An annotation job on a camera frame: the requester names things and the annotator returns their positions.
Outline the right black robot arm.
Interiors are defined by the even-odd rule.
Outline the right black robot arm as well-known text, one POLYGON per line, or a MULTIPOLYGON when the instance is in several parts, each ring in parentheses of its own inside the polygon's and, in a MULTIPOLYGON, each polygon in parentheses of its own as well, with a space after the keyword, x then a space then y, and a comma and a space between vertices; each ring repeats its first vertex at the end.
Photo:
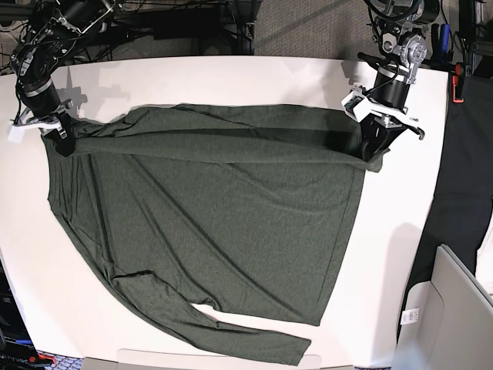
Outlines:
POLYGON ((60 98, 52 74, 97 36, 118 5, 117 1, 53 1, 34 11, 10 57, 18 102, 8 128, 10 141, 20 143, 26 131, 39 130, 55 144, 57 153, 73 153, 69 116, 73 102, 60 98))

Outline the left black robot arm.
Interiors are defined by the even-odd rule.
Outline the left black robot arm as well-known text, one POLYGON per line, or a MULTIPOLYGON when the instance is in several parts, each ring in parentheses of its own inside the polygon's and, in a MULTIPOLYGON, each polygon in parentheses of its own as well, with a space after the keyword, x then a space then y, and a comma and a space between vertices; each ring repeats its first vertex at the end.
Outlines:
POLYGON ((440 13, 438 1, 366 1, 374 41, 381 57, 359 53, 377 72, 374 86, 357 86, 341 101, 344 112, 361 128, 360 152, 369 162, 405 131, 420 140, 423 129, 407 115, 407 95, 428 54, 428 26, 440 13))

